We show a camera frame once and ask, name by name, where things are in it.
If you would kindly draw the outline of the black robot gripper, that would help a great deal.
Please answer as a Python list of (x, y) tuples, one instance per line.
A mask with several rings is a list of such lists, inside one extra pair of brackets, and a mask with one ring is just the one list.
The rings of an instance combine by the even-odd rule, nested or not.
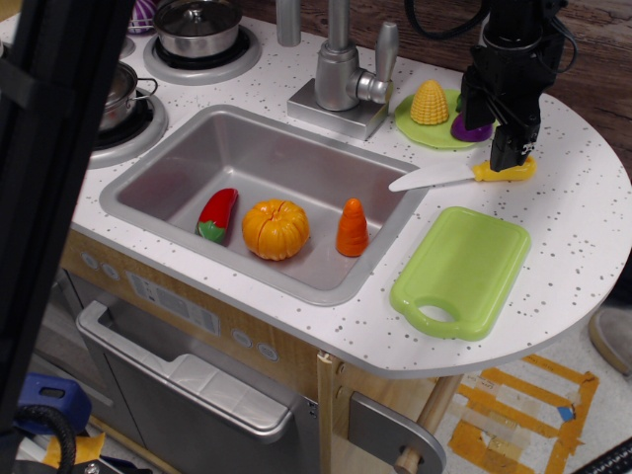
[(555, 82), (566, 35), (555, 20), (491, 18), (461, 83), (466, 130), (496, 127), (490, 158), (495, 172), (524, 164), (540, 124), (539, 98)]

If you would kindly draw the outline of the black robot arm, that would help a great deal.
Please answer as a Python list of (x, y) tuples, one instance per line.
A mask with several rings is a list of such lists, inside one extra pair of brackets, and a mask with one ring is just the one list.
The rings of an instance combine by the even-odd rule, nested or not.
[(561, 73), (570, 35), (557, 19), (565, 1), (492, 1), (483, 44), (471, 48), (461, 82), (468, 130), (496, 122), (490, 167), (522, 165), (539, 134), (540, 97)]

